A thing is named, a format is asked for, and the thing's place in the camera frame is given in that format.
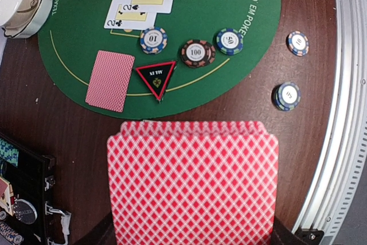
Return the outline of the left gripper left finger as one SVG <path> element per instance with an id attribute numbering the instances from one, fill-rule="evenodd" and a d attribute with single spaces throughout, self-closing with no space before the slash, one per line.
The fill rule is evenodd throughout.
<path id="1" fill-rule="evenodd" d="M 99 244 L 112 227 L 110 211 L 86 210 L 71 218 L 69 244 Z"/>

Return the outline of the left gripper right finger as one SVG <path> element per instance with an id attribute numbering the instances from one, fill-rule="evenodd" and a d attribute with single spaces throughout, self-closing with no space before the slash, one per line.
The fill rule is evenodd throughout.
<path id="1" fill-rule="evenodd" d="M 306 243 L 289 231 L 289 229 L 275 217 L 271 235 L 271 245 L 306 245 Z"/>

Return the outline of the pink playing card deck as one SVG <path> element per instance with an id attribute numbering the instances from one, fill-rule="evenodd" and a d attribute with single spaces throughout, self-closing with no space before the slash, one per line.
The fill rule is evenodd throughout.
<path id="1" fill-rule="evenodd" d="M 261 122 L 124 122 L 107 141 L 117 244 L 269 244 L 278 155 Z"/>

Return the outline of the dark blue chip stack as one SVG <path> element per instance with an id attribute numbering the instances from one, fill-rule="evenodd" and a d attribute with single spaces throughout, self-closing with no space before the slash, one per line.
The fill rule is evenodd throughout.
<path id="1" fill-rule="evenodd" d="M 292 81 L 287 81 L 275 89 L 274 105 L 281 111 L 292 111 L 300 103 L 300 88 Z"/>

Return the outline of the pink card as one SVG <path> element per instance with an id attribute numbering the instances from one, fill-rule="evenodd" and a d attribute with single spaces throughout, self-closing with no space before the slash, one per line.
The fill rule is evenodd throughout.
<path id="1" fill-rule="evenodd" d="M 132 55 L 98 51 L 85 102 L 90 106 L 122 112 L 134 62 Z"/>

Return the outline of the black red triangle all-in marker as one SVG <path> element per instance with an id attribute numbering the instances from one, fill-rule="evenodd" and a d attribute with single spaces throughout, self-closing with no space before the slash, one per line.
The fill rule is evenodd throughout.
<path id="1" fill-rule="evenodd" d="M 136 67 L 135 72 L 140 76 L 156 100 L 160 102 L 163 99 L 176 66 L 177 62 L 170 60 Z"/>

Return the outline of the light blue chip stack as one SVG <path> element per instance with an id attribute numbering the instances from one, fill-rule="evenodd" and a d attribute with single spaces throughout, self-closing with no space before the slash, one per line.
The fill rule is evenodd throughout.
<path id="1" fill-rule="evenodd" d="M 300 31 L 293 31 L 287 37 L 287 46 L 296 56 L 305 56 L 309 52 L 309 40 L 305 34 Z"/>

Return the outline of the blue chips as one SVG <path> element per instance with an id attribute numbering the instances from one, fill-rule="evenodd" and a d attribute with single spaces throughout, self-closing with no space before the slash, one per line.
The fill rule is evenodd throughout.
<path id="1" fill-rule="evenodd" d="M 148 55 L 157 55 L 167 46 L 167 33 L 161 27 L 150 27 L 140 34 L 140 46 Z"/>

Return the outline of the dark chips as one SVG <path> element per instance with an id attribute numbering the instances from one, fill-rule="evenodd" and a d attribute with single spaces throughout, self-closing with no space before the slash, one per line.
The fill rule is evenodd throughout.
<path id="1" fill-rule="evenodd" d="M 243 36 L 233 28 L 221 29 L 216 34 L 216 44 L 219 50 L 226 55 L 236 55 L 243 50 Z"/>

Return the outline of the brown chips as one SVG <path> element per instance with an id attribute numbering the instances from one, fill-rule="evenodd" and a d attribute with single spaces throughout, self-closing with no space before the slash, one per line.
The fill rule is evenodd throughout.
<path id="1" fill-rule="evenodd" d="M 208 41 L 193 39 L 187 41 L 181 48 L 180 57 L 188 67 L 200 68 L 215 61 L 216 50 Z"/>

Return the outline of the two of clubs card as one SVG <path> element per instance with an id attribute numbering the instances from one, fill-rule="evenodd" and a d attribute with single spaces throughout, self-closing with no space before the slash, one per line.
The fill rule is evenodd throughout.
<path id="1" fill-rule="evenodd" d="M 145 30 L 153 27 L 156 13 L 124 12 L 123 0 L 112 0 L 104 23 L 105 29 Z"/>

